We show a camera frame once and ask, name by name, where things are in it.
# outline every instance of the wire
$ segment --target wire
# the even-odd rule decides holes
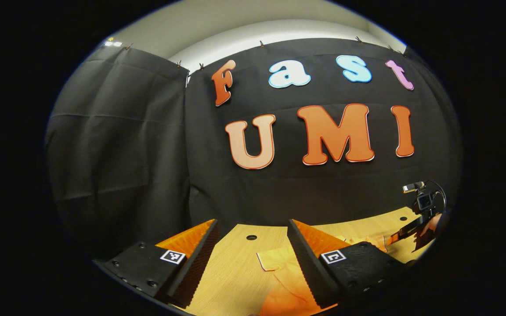
[[[425,183],[427,183],[427,182],[433,182],[440,189],[440,193],[442,194],[442,201],[444,202],[444,208],[442,211],[445,212],[446,206],[448,204],[446,203],[446,194],[444,193],[444,190],[442,189],[442,187],[438,183],[434,182],[433,180],[426,180]]]

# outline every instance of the orange letter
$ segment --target orange letter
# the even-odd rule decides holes
[[[415,148],[411,143],[411,127],[409,126],[409,108],[405,106],[392,106],[392,113],[398,120],[399,145],[395,150],[398,157],[409,157],[415,152]]]
[[[227,88],[231,87],[233,80],[231,78],[231,71],[235,68],[235,62],[228,60],[219,70],[212,75],[214,81],[214,87],[216,88],[216,106],[221,106],[229,100],[231,92],[228,92]]]
[[[245,148],[245,128],[247,122],[237,121],[225,126],[229,134],[229,148],[233,161],[241,168],[262,169],[269,166],[275,157],[275,144],[273,142],[273,123],[277,118],[272,114],[266,114],[253,118],[253,125],[259,128],[261,139],[261,153],[259,156],[249,156]]]
[[[374,159],[368,137],[367,114],[368,107],[364,104],[348,104],[337,126],[322,106],[305,106],[298,110],[298,116],[306,122],[307,154],[303,158],[304,164],[323,165],[327,162],[322,141],[335,162],[341,160],[349,140],[350,148],[345,155],[349,162],[368,162]]]

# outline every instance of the ceiling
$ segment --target ceiling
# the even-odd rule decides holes
[[[181,0],[144,16],[112,36],[139,50],[170,58],[221,32],[287,19],[351,26],[373,34],[395,50],[405,50],[405,44],[366,18],[325,0]]]

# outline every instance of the light blue letter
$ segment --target light blue letter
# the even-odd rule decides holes
[[[343,76],[352,82],[369,82],[372,79],[370,70],[366,68],[364,60],[358,56],[341,55],[338,56],[337,64],[345,69]]]
[[[271,68],[273,72],[269,77],[269,84],[273,88],[286,88],[293,84],[294,86],[304,86],[311,80],[311,76],[307,75],[304,66],[297,60],[285,60],[277,62]]]

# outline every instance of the table surface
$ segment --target table surface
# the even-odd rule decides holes
[[[314,225],[333,236],[386,239],[418,216],[410,208],[351,222]],[[290,246],[285,226],[252,226],[238,224],[214,247],[193,300],[184,311],[197,316],[248,316],[257,314],[265,298],[276,285],[272,271],[261,268],[257,252]],[[255,235],[257,239],[247,240]],[[415,249],[414,238],[386,246],[387,253],[400,262],[417,259],[430,244]]]

